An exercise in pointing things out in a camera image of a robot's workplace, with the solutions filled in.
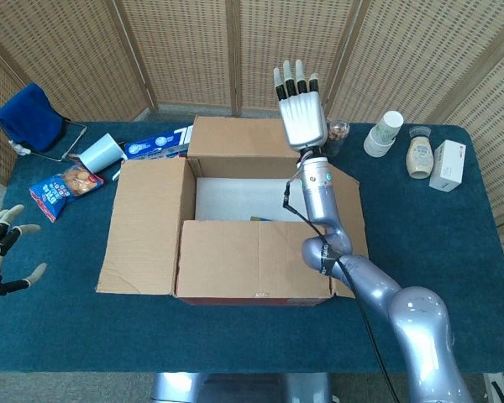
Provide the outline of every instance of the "white cup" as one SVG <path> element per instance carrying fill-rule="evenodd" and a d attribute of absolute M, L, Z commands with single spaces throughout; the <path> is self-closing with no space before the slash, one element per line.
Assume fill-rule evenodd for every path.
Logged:
<path fill-rule="evenodd" d="M 375 126 L 375 141 L 390 144 L 403 125 L 403 116 L 398 111 L 388 111 Z"/>
<path fill-rule="evenodd" d="M 393 139 L 389 144 L 377 142 L 375 140 L 375 127 L 373 127 L 364 140 L 364 151 L 372 157 L 382 157 L 388 152 L 395 141 L 396 139 Z"/>
<path fill-rule="evenodd" d="M 96 174 L 116 161 L 126 160 L 127 155 L 109 133 L 102 136 L 89 149 L 79 155 L 86 168 Z"/>

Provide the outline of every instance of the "open cardboard box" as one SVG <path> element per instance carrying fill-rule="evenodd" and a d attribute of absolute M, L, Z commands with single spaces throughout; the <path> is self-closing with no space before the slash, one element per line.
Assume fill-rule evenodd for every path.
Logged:
<path fill-rule="evenodd" d="M 197 178 L 287 180 L 297 158 L 279 119 L 196 117 L 186 159 L 126 161 L 97 292 L 216 305 L 353 296 L 302 261 L 302 241 L 314 236 L 304 222 L 195 220 Z M 354 253 L 367 255 L 359 184 L 334 167 L 332 176 Z"/>

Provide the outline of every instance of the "bag of chips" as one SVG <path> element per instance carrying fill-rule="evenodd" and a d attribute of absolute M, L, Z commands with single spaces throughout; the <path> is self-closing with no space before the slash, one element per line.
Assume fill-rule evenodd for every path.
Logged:
<path fill-rule="evenodd" d="M 41 211 L 54 222 L 67 203 L 94 191 L 103 183 L 100 177 L 90 173 L 83 165 L 75 165 L 63 174 L 32 185 L 30 195 Z"/>

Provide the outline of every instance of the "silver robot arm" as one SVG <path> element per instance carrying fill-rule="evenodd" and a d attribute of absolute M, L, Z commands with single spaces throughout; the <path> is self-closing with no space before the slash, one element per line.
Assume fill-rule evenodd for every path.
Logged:
<path fill-rule="evenodd" d="M 2 262 L 8 251 L 13 247 L 19 237 L 27 233 L 34 233 L 40 230 L 39 225 L 25 224 L 15 226 L 9 231 L 9 226 L 13 220 L 23 211 L 24 207 L 20 204 L 11 210 L 2 210 L 0 212 L 0 296 L 5 296 L 10 292 L 23 290 L 32 286 L 46 269 L 46 264 L 40 264 L 35 268 L 31 275 L 27 277 L 2 283 Z"/>
<path fill-rule="evenodd" d="M 296 70 L 298 83 L 304 80 L 299 60 Z M 339 218 L 329 165 L 318 149 L 327 137 L 324 115 L 318 116 L 317 104 L 309 106 L 311 112 L 308 112 L 306 82 L 305 86 L 297 86 L 300 92 L 297 94 L 289 62 L 284 63 L 284 73 L 287 93 L 278 69 L 275 69 L 275 88 L 288 143 L 302 155 L 297 168 L 308 220 L 327 230 L 324 236 L 327 244 L 319 236 L 304 241 L 304 261 L 312 269 L 345 283 L 392 325 L 406 362 L 412 402 L 471 402 L 454 360 L 448 311 L 442 299 L 422 287 L 401 288 L 366 257 L 352 254 L 349 236 Z M 312 75 L 309 89 L 318 91 L 317 76 Z M 299 99 L 302 95 L 306 97 L 305 103 Z M 314 128 L 310 131 L 312 135 L 308 134 L 310 127 Z"/>

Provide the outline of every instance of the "blue cloth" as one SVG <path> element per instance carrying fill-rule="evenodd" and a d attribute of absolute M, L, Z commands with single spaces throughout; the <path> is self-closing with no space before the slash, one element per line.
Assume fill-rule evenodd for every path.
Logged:
<path fill-rule="evenodd" d="M 88 123 L 76 152 L 105 133 L 132 141 L 187 124 Z M 442 296 L 462 371 L 504 370 L 504 257 L 469 135 L 432 126 L 433 148 L 444 139 L 467 144 L 463 184 L 443 193 L 408 177 L 409 127 L 379 159 L 362 149 L 370 128 L 353 124 L 333 160 L 360 181 L 370 258 L 400 285 Z M 10 250 L 4 280 L 23 277 L 42 261 L 49 266 L 33 288 L 0 297 L 0 371 L 379 371 L 350 299 L 313 307 L 188 306 L 170 296 L 97 294 L 117 186 L 108 179 L 118 166 L 52 224 L 28 187 L 66 167 L 19 158 L 8 186 L 4 206 L 23 203 L 19 222 L 42 230 Z M 403 371 L 390 325 L 369 315 L 386 367 Z"/>
<path fill-rule="evenodd" d="M 64 118 L 43 90 L 30 82 L 0 108 L 0 126 L 15 143 L 45 151 L 58 138 Z"/>

